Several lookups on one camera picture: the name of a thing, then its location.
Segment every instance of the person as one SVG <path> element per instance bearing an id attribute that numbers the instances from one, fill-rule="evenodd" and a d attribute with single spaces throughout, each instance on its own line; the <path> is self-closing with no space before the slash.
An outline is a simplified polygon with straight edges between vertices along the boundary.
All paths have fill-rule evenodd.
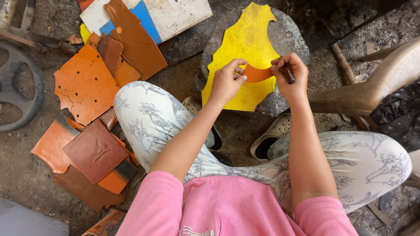
<path id="1" fill-rule="evenodd" d="M 239 67 L 246 63 L 233 59 L 216 71 L 208 102 L 202 108 L 194 104 L 196 115 L 144 81 L 118 92 L 118 120 L 148 175 L 117 236 L 355 236 L 346 213 L 408 177 L 407 152 L 387 136 L 317 134 L 307 97 L 308 69 L 295 53 L 271 62 L 291 114 L 279 116 L 251 148 L 255 158 L 270 161 L 252 167 L 219 162 L 208 149 L 220 147 L 214 122 L 247 80 Z M 285 63 L 292 67 L 294 84 L 281 70 Z"/>

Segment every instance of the finger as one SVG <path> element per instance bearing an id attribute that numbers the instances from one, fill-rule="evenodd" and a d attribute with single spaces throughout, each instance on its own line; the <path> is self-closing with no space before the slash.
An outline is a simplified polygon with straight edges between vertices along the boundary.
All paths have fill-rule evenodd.
<path id="1" fill-rule="evenodd" d="M 293 70 L 300 70 L 306 67 L 305 64 L 302 62 L 302 60 L 300 59 L 300 57 L 294 52 L 282 56 L 280 58 L 279 63 L 277 64 L 277 68 L 283 67 L 284 63 L 291 65 Z"/>
<path id="2" fill-rule="evenodd" d="M 272 65 L 277 65 L 278 61 L 280 60 L 280 58 L 274 59 L 271 61 Z"/>
<path id="3" fill-rule="evenodd" d="M 278 79 L 278 82 L 286 81 L 286 76 L 284 75 L 283 71 L 280 68 L 277 68 L 276 65 L 272 65 L 270 67 L 271 72 L 273 75 Z"/>
<path id="4" fill-rule="evenodd" d="M 246 65 L 247 63 L 248 63 L 248 61 L 244 60 L 244 59 L 233 59 L 226 66 L 229 67 L 230 69 L 234 70 L 237 66 Z"/>
<path id="5" fill-rule="evenodd" d="M 239 76 L 235 79 L 235 83 L 238 83 L 239 86 L 241 86 L 246 80 L 248 79 L 248 76 Z"/>
<path id="6" fill-rule="evenodd" d="M 242 68 L 240 68 L 239 66 L 237 66 L 234 70 L 235 73 L 238 73 L 240 75 L 242 75 L 244 73 L 244 70 Z"/>

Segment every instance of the pink t-shirt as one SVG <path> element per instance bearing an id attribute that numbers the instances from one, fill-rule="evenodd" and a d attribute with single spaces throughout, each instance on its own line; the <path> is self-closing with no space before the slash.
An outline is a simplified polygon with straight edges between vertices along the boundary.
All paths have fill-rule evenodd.
<path id="1" fill-rule="evenodd" d="M 294 222 L 270 186 L 239 176 L 194 178 L 182 185 L 165 171 L 146 176 L 116 236 L 357 236 L 339 200 L 315 197 Z"/>

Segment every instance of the white patterned pants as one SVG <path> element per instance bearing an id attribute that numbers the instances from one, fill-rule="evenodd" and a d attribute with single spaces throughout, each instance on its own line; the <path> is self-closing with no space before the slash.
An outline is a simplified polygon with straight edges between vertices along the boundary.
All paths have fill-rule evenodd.
<path id="1" fill-rule="evenodd" d="M 163 147 L 193 118 L 171 94 L 144 81 L 120 89 L 115 97 L 115 111 L 137 159 L 147 172 Z M 411 172 L 407 152 L 385 135 L 335 131 L 318 136 L 346 213 L 397 187 Z M 290 211 L 288 152 L 287 133 L 270 147 L 268 155 L 273 157 L 272 161 L 250 167 L 229 167 L 217 161 L 203 145 L 184 182 L 203 176 L 243 176 L 270 185 L 282 207 Z"/>

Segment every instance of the black cloth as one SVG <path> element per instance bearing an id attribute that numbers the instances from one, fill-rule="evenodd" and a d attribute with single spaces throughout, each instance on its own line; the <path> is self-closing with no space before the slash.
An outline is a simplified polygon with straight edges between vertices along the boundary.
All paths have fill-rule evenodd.
<path id="1" fill-rule="evenodd" d="M 370 118 L 408 152 L 420 149 L 420 78 L 386 96 Z"/>

